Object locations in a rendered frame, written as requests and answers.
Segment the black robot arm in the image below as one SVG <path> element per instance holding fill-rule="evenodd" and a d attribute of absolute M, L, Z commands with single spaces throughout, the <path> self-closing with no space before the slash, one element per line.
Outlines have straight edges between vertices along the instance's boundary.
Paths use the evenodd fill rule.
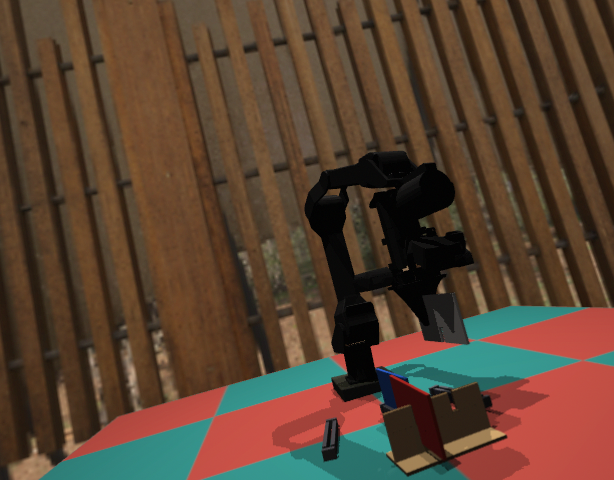
<path fill-rule="evenodd" d="M 335 353 L 344 354 L 349 385 L 378 379 L 370 346 L 379 345 L 374 305 L 355 293 L 355 274 L 343 235 L 349 202 L 346 189 L 354 185 L 395 187 L 375 192 L 369 204 L 370 209 L 377 208 L 383 232 L 419 222 L 449 207 L 455 197 L 453 183 L 437 170 L 435 162 L 417 167 L 404 151 L 369 152 L 357 164 L 325 170 L 309 191 L 305 215 L 322 239 L 338 300 L 331 344 Z M 329 189 L 341 189 L 339 196 L 324 196 Z M 416 237 L 412 230 L 405 232 L 405 237 L 404 259 L 426 270 L 454 266 L 455 255 L 466 252 L 463 232 L 458 230 L 438 237 L 431 227 L 426 228 L 426 235 Z"/>

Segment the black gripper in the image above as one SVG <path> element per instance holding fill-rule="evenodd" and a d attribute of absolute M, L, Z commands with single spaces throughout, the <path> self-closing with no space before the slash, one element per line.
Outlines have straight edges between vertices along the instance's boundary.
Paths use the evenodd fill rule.
<path fill-rule="evenodd" d="M 428 314 L 422 295 L 436 294 L 437 287 L 447 274 L 440 271 L 474 264 L 472 254 L 466 249 L 461 255 L 455 255 L 454 266 L 442 266 L 433 270 L 416 267 L 409 259 L 404 259 L 403 245 L 405 232 L 414 231 L 415 236 L 423 236 L 426 226 L 420 227 L 419 222 L 412 222 L 385 230 L 382 245 L 387 245 L 391 262 L 388 267 L 367 271 L 354 276 L 353 286 L 355 293 L 372 291 L 383 287 L 394 290 L 395 293 L 409 306 L 424 326 L 429 326 Z M 403 271 L 407 268 L 409 270 Z M 415 279 L 416 277 L 416 279 Z"/>

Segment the tan slotted board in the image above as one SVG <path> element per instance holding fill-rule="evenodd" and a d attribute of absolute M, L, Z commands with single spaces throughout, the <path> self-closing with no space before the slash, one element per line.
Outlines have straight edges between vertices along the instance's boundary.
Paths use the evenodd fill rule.
<path fill-rule="evenodd" d="M 508 438 L 491 428 L 477 382 L 450 391 L 453 410 L 447 392 L 431 396 L 445 461 L 422 444 L 410 404 L 382 413 L 392 449 L 386 456 L 407 477 Z"/>

